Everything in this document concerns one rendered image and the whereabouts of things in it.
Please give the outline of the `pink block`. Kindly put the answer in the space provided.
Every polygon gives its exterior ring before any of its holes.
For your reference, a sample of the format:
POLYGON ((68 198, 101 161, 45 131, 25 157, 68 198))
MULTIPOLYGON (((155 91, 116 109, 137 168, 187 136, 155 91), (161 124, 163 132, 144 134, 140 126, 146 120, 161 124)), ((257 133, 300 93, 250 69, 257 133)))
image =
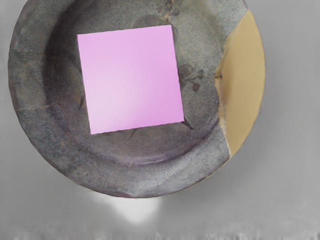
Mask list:
POLYGON ((78 34, 77 45, 91 134, 184 120, 170 25, 78 34))

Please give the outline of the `grey and tan ceramic plate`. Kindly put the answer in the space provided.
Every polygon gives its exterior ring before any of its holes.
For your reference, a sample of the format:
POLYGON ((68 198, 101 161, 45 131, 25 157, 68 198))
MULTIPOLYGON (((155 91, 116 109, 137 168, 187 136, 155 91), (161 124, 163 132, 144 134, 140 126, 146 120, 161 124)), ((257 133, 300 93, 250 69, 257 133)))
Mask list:
POLYGON ((57 171, 99 193, 152 198, 189 188, 232 156, 234 39, 246 0, 27 0, 8 55, 18 121, 57 171), (170 25, 184 119, 91 134, 79 34, 170 25))

